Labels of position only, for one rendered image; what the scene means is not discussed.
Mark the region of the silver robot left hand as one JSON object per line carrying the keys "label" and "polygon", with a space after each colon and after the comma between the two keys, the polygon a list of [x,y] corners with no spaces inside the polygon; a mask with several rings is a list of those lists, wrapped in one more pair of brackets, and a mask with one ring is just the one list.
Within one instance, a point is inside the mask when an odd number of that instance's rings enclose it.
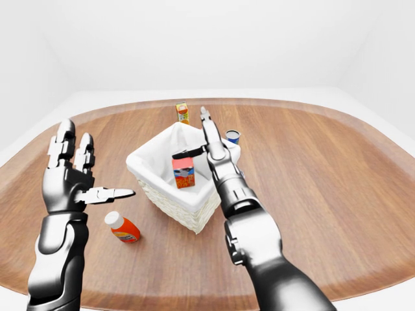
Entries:
{"label": "silver robot left hand", "polygon": [[110,203],[135,194],[132,189],[94,187],[93,138],[84,133],[78,148],[75,140],[73,121],[63,120],[51,138],[49,162],[43,175],[43,199],[49,214],[82,212],[87,204]]}

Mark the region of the silver robot right hand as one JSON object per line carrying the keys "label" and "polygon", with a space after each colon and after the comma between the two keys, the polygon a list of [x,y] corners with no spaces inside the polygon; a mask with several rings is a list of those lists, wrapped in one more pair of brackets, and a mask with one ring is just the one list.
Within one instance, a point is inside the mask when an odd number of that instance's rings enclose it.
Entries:
{"label": "silver robot right hand", "polygon": [[224,216],[230,218],[255,218],[264,213],[255,192],[248,187],[244,176],[231,159],[230,151],[222,142],[215,122],[205,107],[200,108],[200,118],[206,144],[193,150],[172,155],[173,159],[207,154],[207,163],[221,199]]}

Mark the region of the white wicker basket, cloth lining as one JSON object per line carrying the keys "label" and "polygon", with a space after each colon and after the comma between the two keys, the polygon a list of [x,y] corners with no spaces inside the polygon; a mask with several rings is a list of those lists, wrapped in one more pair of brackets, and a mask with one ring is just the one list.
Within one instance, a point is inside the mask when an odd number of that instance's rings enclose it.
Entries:
{"label": "white wicker basket, cloth lining", "polygon": [[194,157],[195,186],[178,189],[172,155],[206,143],[204,132],[176,122],[126,158],[145,194],[165,214],[196,234],[201,232],[220,204],[206,154]]}

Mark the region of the red printed food box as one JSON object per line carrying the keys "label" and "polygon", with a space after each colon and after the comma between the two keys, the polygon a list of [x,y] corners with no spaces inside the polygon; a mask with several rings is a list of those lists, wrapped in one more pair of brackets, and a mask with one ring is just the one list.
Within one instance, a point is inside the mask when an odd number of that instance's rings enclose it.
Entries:
{"label": "red printed food box", "polygon": [[178,189],[195,186],[195,169],[192,157],[173,159],[172,168]]}

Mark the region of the orange bottle, white cap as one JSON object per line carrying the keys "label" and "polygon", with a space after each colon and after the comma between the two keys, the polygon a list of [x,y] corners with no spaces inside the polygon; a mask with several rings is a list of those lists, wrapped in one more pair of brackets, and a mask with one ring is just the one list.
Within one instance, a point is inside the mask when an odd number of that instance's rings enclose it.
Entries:
{"label": "orange bottle, white cap", "polygon": [[105,216],[104,222],[110,226],[112,233],[122,242],[133,243],[140,238],[139,229],[127,218],[117,211],[112,211]]}

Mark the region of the orange juice carton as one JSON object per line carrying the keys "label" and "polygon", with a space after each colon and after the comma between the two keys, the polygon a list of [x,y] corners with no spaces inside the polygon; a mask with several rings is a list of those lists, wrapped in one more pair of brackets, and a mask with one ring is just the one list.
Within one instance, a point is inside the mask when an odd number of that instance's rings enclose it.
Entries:
{"label": "orange juice carton", "polygon": [[179,102],[176,104],[176,113],[178,122],[189,124],[189,112],[186,101]]}

